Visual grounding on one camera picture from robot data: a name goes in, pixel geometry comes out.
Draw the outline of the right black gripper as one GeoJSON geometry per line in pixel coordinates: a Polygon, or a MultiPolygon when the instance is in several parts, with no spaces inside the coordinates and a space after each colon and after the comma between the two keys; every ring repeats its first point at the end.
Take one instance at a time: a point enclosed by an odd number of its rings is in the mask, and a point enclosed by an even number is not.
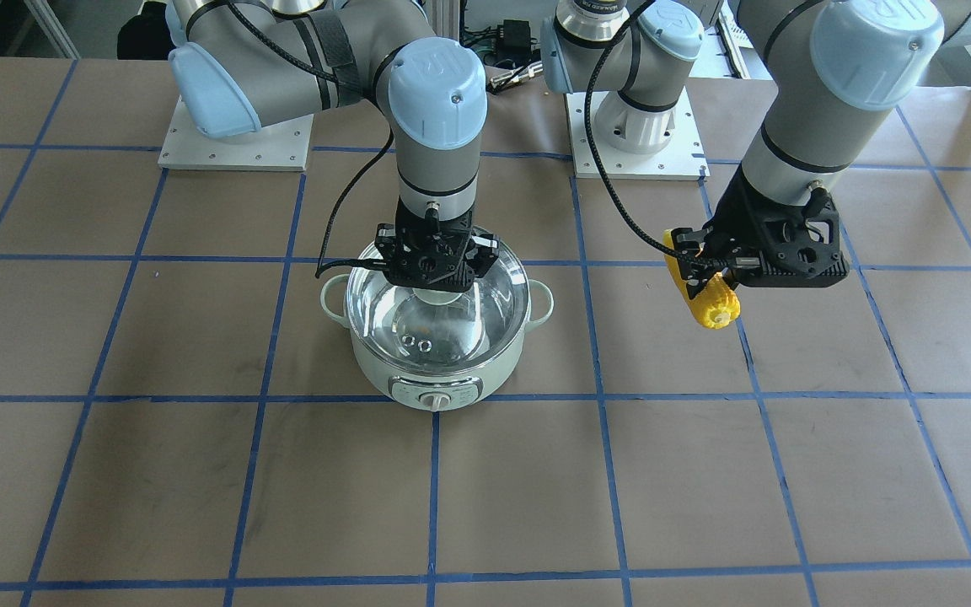
{"type": "Polygon", "coordinates": [[[378,224],[374,247],[390,284],[465,293],[496,262],[500,240],[473,224],[471,210],[443,222],[435,211],[420,218],[400,202],[394,223],[378,224]]]}

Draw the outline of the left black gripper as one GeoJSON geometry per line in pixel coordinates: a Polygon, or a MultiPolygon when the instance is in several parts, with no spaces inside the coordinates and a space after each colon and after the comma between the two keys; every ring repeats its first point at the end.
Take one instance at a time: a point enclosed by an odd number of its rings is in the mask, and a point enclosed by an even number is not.
{"type": "Polygon", "coordinates": [[[807,192],[802,205],[786,205],[762,195],[736,170],[702,229],[669,231],[669,254],[678,259],[679,291],[704,292],[720,277],[735,292],[745,287],[825,288],[850,272],[840,249],[840,216],[823,185],[807,192]],[[752,266],[733,258],[756,259],[752,266]],[[729,279],[729,266],[733,275],[729,279]]]}

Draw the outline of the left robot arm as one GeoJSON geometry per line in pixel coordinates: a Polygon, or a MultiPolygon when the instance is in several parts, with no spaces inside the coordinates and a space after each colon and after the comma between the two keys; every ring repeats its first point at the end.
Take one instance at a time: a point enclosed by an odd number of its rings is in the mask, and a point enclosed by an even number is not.
{"type": "MultiPolygon", "coordinates": [[[[971,45],[971,1],[732,1],[777,85],[712,219],[652,243],[691,303],[745,287],[832,287],[848,276],[832,190],[936,51],[971,45]]],[[[648,155],[704,40],[679,1],[561,1],[540,30],[552,91],[583,108],[589,146],[648,155]]]]}

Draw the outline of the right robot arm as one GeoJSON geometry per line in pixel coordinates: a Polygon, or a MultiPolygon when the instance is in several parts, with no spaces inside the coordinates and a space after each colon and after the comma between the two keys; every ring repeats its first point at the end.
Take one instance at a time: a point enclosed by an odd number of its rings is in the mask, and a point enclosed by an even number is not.
{"type": "Polygon", "coordinates": [[[334,1],[294,19],[269,1],[170,1],[169,65],[204,136],[258,133],[370,101],[390,128],[400,177],[380,255],[359,266],[396,287],[463,293],[500,254],[473,215],[486,73],[438,37],[416,1],[334,1]]]}

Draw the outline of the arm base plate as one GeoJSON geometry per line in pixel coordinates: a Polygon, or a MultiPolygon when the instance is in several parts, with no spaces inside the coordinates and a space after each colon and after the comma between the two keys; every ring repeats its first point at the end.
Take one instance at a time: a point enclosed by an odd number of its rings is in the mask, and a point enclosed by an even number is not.
{"type": "Polygon", "coordinates": [[[709,174],[686,88],[659,114],[628,106],[617,92],[596,92],[590,123],[610,178],[698,180],[709,174]]]}
{"type": "Polygon", "coordinates": [[[196,128],[183,99],[159,150],[158,166],[170,170],[303,172],[311,148],[312,115],[263,127],[258,133],[210,138],[196,128]]]}

